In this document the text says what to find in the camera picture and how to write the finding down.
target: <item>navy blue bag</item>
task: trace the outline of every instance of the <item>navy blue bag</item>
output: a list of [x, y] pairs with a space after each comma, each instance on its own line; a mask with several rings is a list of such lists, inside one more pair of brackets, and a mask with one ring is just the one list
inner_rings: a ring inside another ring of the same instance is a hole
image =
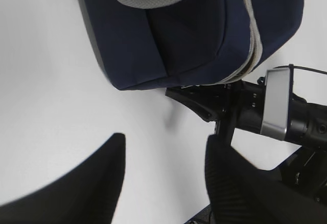
[[304, 0], [84, 0], [121, 90], [234, 82], [300, 26]]

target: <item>white surface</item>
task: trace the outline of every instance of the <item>white surface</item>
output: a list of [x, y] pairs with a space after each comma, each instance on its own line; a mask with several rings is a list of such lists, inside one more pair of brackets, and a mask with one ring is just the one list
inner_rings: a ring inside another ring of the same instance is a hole
[[[306, 0], [296, 36], [248, 79], [288, 63], [327, 70], [326, 2]], [[299, 79], [295, 90], [324, 103], [320, 78]], [[208, 204], [204, 151], [213, 129], [163, 90], [115, 90], [77, 0], [0, 0], [0, 204], [51, 183], [123, 132], [127, 166], [113, 224], [184, 223]], [[233, 145], [263, 169], [296, 149], [243, 131]]]

